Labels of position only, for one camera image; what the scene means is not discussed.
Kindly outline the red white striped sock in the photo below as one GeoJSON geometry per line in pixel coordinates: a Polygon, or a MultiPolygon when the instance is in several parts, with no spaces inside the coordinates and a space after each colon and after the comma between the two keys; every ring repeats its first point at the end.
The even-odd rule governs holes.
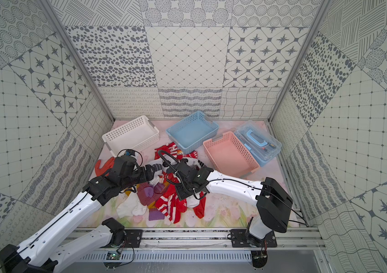
{"type": "Polygon", "coordinates": [[[155,207],[171,223],[177,224],[181,215],[187,211],[187,201],[179,199],[175,186],[170,185],[167,191],[155,202],[155,207]]]}

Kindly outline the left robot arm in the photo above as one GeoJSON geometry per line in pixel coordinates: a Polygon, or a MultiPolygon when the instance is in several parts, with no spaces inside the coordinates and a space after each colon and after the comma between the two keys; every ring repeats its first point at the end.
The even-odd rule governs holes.
{"type": "Polygon", "coordinates": [[[162,173],[162,164],[140,166],[137,152],[113,158],[113,165],[91,179],[77,197],[27,240],[7,245],[0,251],[1,273],[59,273],[77,259],[103,246],[124,247],[128,242],[124,225],[108,218],[87,235],[62,245],[88,216],[111,199],[126,191],[135,192],[136,185],[150,182],[162,173]]]}

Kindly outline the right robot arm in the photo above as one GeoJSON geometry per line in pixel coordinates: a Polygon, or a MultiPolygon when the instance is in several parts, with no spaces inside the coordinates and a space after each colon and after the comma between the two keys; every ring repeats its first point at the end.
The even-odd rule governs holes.
{"type": "Polygon", "coordinates": [[[258,216],[249,223],[250,236],[260,240],[271,231],[287,232],[293,200],[275,179],[245,180],[207,166],[190,166],[186,160],[169,165],[167,171],[176,179],[177,195],[181,200],[199,197],[201,192],[216,193],[255,206],[258,216]]]}

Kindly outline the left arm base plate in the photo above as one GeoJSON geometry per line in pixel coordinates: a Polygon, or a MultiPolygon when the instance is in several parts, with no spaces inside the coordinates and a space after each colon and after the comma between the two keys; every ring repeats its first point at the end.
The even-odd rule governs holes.
{"type": "Polygon", "coordinates": [[[119,230],[113,233],[110,240],[110,246],[113,248],[139,248],[142,241],[143,230],[127,229],[119,230]]]}

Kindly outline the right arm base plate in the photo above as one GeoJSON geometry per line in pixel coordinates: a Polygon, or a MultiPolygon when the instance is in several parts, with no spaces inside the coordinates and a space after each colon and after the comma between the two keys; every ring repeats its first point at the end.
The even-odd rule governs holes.
{"type": "Polygon", "coordinates": [[[274,231],[266,234],[264,239],[259,239],[249,233],[247,229],[232,229],[227,239],[231,240],[233,248],[276,248],[274,231]]]}

